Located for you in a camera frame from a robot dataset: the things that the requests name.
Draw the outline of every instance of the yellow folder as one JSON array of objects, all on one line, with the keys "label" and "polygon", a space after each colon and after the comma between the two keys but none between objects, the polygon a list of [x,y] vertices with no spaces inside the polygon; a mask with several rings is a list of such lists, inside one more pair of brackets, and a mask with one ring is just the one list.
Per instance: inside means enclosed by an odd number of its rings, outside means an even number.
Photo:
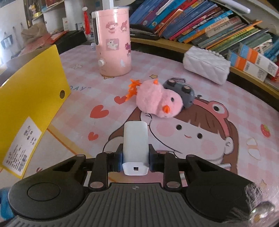
[{"label": "yellow folder", "polygon": [[55,45],[0,67],[0,168],[23,177],[41,137],[69,95]]}]

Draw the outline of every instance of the barcode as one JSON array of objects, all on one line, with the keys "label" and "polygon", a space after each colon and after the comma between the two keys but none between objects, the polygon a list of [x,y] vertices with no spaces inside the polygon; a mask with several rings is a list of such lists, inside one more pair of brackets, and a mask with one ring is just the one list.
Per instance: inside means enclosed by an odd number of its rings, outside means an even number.
[{"label": "barcode", "polygon": [[258,71],[258,78],[261,79],[263,76],[264,76],[264,71],[260,69]]},{"label": "barcode", "polygon": [[18,171],[21,172],[21,170],[23,169],[23,167],[25,166],[25,163],[26,163],[26,158],[27,158],[27,155],[24,155],[22,160],[21,160],[21,163],[18,167]]},{"label": "barcode", "polygon": [[247,72],[247,71],[249,70],[249,68],[250,68],[250,63],[247,62],[247,65],[246,65],[246,67],[245,67],[245,71]]},{"label": "barcode", "polygon": [[267,68],[268,73],[274,74],[274,71],[276,70],[276,67],[270,62]]},{"label": "barcode", "polygon": [[256,62],[256,65],[259,65],[261,63],[261,56],[259,56],[257,62]]}]

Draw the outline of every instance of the red tassel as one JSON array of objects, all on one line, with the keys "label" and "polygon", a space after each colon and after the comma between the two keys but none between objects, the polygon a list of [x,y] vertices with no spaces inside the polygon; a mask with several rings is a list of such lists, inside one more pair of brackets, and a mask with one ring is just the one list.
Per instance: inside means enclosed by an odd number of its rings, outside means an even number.
[{"label": "red tassel", "polygon": [[84,11],[83,13],[84,13],[85,34],[86,34],[86,35],[89,35],[89,34],[91,33],[91,30],[90,30],[90,24],[89,24],[87,12]]}]

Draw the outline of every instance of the white quilted bag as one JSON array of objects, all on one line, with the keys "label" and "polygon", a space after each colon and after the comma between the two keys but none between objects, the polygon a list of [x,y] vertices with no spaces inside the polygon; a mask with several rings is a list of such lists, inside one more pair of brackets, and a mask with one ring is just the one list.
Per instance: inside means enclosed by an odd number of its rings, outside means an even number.
[{"label": "white quilted bag", "polygon": [[222,55],[192,46],[183,58],[184,68],[218,84],[224,84],[230,73],[230,61]]}]

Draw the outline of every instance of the blue plush toy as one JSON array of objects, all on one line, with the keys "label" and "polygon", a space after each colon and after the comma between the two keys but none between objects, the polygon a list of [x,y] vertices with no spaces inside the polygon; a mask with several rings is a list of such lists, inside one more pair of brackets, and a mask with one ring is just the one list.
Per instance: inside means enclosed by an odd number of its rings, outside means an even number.
[{"label": "blue plush toy", "polygon": [[14,214],[8,203],[8,192],[10,188],[0,189],[0,216],[7,220],[14,217]]}]

